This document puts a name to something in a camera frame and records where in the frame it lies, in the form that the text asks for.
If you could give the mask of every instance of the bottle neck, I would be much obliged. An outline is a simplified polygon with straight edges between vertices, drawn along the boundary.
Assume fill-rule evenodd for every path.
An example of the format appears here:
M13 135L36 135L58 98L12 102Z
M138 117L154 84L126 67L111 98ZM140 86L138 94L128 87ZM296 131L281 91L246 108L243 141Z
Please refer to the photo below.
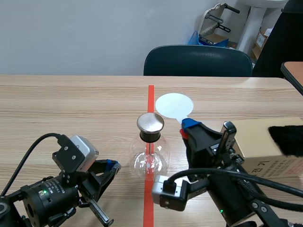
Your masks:
M160 139L160 136L161 136L160 132L157 132L155 134L148 134L143 131L140 132L140 138L147 143L154 143L158 141L158 139Z

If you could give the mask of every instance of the white pedestal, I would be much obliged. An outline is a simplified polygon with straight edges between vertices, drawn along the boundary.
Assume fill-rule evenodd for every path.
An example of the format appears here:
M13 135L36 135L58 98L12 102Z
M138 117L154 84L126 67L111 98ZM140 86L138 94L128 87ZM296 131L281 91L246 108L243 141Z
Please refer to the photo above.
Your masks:
M267 8L251 7L237 50L250 55Z

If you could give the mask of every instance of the dark teal chair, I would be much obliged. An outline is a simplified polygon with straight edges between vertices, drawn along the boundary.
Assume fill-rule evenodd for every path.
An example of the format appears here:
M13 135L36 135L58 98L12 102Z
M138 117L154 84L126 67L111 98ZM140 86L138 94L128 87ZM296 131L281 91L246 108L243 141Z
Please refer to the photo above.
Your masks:
M145 76L251 77L247 54L234 49L174 45L153 49L146 57Z

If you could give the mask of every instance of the metal bottle cap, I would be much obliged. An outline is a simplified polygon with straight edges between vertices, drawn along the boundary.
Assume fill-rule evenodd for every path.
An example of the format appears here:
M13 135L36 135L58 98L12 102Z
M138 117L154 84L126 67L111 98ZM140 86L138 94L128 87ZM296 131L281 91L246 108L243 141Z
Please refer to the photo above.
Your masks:
M144 113L137 120L140 137L147 143L156 142L160 138L160 131L164 127L163 118L155 113Z

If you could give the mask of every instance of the cardboard box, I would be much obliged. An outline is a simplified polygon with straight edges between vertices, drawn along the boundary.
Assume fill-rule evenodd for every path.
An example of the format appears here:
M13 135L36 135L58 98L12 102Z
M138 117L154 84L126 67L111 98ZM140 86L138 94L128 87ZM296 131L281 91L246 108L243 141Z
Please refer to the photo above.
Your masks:
M263 50L263 47L267 41L267 38L265 35L264 35L264 32L262 31L259 31L258 35L257 35L257 40L256 40L256 46L258 48L260 48L260 50L262 51Z
M303 157L284 156L268 132L270 126L303 125L299 117L242 120L232 123L237 129L234 149L244 158L242 165L249 174L264 178L303 174Z
M200 43L206 46L226 47L228 45L228 38L218 34L210 34L200 37Z
M261 54L261 50L259 47L257 47L257 45L255 44L254 48L252 49L252 52L255 56L255 58L258 60Z

